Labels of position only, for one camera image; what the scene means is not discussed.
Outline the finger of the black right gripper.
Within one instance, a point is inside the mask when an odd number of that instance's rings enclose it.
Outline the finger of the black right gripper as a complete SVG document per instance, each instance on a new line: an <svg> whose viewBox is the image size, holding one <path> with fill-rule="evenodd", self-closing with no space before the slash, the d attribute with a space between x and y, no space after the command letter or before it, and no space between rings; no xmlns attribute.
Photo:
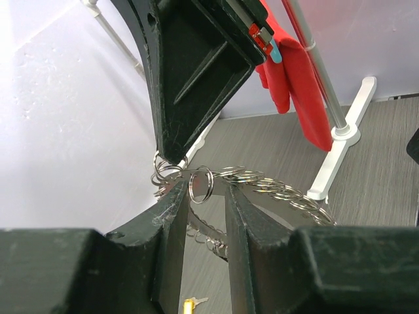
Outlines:
<svg viewBox="0 0 419 314"><path fill-rule="evenodd" d="M268 58L260 1L115 1L139 50L161 157L178 164Z"/></svg>

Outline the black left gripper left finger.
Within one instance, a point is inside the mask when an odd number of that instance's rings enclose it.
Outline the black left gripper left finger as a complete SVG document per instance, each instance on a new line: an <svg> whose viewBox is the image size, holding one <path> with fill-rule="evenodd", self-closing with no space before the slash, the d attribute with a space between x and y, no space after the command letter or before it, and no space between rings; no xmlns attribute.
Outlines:
<svg viewBox="0 0 419 314"><path fill-rule="evenodd" d="M1 230L2 313L177 313L187 183L107 234Z"/></svg>

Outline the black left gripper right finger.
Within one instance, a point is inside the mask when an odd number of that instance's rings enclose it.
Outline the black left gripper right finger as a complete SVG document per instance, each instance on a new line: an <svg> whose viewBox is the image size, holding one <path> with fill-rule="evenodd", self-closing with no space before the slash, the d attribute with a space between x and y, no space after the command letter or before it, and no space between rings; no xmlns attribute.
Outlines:
<svg viewBox="0 0 419 314"><path fill-rule="evenodd" d="M417 313L416 227L290 231L225 194L233 313Z"/></svg>

